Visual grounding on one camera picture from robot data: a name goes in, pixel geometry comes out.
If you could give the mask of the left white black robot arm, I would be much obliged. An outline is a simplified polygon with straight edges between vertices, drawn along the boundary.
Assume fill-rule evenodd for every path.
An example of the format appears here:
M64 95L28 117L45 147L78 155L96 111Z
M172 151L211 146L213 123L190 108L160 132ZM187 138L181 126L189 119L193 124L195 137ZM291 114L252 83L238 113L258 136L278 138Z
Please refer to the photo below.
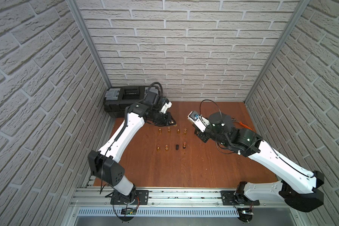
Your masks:
M147 121L157 127L169 127L176 122L168 109L172 103L165 99L159 106L136 102L126 107L123 123L98 151L90 151L88 162L91 174L108 183L122 196L134 199L135 185L125 176L119 164L121 157L135 134Z

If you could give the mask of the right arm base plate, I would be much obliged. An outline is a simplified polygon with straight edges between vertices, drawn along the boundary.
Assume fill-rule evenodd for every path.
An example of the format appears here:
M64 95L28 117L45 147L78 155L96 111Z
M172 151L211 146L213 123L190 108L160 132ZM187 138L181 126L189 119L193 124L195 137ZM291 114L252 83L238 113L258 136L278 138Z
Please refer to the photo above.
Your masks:
M259 206L259 200L252 201L248 199L244 194L238 194L234 190L223 190L220 191L221 200L224 206L232 206L232 205L254 205Z

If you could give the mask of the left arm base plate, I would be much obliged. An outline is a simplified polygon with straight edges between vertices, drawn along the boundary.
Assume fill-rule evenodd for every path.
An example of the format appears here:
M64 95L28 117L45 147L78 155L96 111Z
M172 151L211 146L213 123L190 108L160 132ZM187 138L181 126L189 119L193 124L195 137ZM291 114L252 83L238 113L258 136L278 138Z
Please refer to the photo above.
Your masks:
M147 205L149 190L133 190L129 195L124 195L117 190L112 194L112 205Z

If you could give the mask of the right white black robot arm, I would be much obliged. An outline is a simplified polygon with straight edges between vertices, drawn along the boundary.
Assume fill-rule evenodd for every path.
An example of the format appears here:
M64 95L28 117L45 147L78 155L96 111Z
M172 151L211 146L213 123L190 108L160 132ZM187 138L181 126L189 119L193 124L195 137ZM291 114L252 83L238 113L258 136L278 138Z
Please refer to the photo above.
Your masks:
M221 112L206 119L192 111L188 120L194 126L196 136L204 143L211 139L228 154L248 157L280 177L279 181L273 183L240 182L233 194L238 204L269 200L284 202L301 212L311 212L324 204L324 193L319 190L324 184L322 172L300 167L272 148L256 132L236 128L232 118Z

